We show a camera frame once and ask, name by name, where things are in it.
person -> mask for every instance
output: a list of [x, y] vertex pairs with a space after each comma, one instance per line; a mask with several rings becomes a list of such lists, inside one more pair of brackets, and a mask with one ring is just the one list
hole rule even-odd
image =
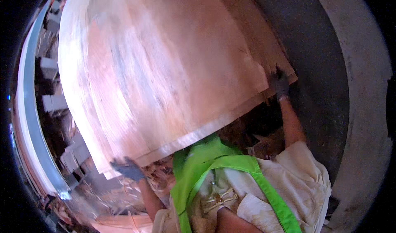
[[218, 137], [206, 137], [174, 154], [170, 208], [133, 161], [112, 163], [137, 182], [152, 232], [320, 232], [331, 193], [328, 172], [306, 145], [285, 73], [277, 67], [272, 81], [285, 137], [285, 150], [275, 159], [242, 155]]

concrete block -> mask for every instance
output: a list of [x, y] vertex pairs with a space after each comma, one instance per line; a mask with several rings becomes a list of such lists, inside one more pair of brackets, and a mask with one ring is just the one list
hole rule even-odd
[[68, 108], [64, 95], [43, 95], [42, 100], [45, 112], [53, 112]]
[[51, 6], [51, 10], [50, 10], [51, 13], [54, 13], [54, 14], [58, 13], [60, 6], [61, 6], [61, 3], [59, 3], [59, 1], [57, 1], [57, 0], [55, 0]]
[[73, 137], [73, 144], [65, 148], [65, 152], [61, 156], [62, 164], [72, 173], [82, 163], [91, 156], [87, 145], [80, 133]]
[[56, 60], [42, 57], [40, 59], [40, 69], [44, 78], [53, 79], [58, 72], [58, 64]]
[[54, 59], [42, 57], [40, 59], [40, 67], [58, 70], [58, 63]]
[[61, 23], [61, 15], [48, 13], [47, 15], [47, 30], [51, 32], [58, 32], [59, 24]]

white t-shirt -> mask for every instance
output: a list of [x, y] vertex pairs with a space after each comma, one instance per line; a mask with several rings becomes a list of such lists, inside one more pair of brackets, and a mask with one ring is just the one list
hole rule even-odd
[[[303, 232], [320, 232], [331, 193], [326, 168], [316, 161], [305, 143], [296, 142], [274, 160], [257, 158], [260, 169], [297, 218]], [[220, 195], [223, 204], [216, 203]], [[210, 171], [187, 209], [193, 232], [214, 232], [217, 210], [226, 206], [264, 232], [283, 232], [268, 200], [253, 177], [231, 168]], [[157, 212], [153, 233], [180, 232], [171, 209]]]

work glove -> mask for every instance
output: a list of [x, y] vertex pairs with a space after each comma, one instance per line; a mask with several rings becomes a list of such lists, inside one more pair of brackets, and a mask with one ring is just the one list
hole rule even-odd
[[126, 163], [119, 164], [116, 159], [110, 162], [113, 169], [120, 172], [124, 177], [131, 178], [132, 180], [138, 182], [146, 176], [143, 174], [139, 166], [131, 160], [129, 157], [124, 157]]
[[278, 65], [276, 65], [276, 73], [271, 76], [271, 83], [275, 87], [278, 102], [287, 98], [289, 94], [289, 82], [286, 78], [286, 73], [282, 71]]

hand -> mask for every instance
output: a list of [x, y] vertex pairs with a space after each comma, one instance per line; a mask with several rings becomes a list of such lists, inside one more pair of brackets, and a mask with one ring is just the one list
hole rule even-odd
[[271, 75], [271, 83], [275, 86], [278, 102], [288, 96], [289, 82], [286, 78], [286, 73], [278, 65], [276, 65], [276, 73]]
[[113, 169], [120, 172], [123, 176], [131, 178], [132, 180], [139, 182], [141, 179], [146, 178], [143, 172], [140, 170], [139, 166], [131, 160], [129, 157], [124, 157], [126, 163], [119, 164], [116, 159], [110, 162]]

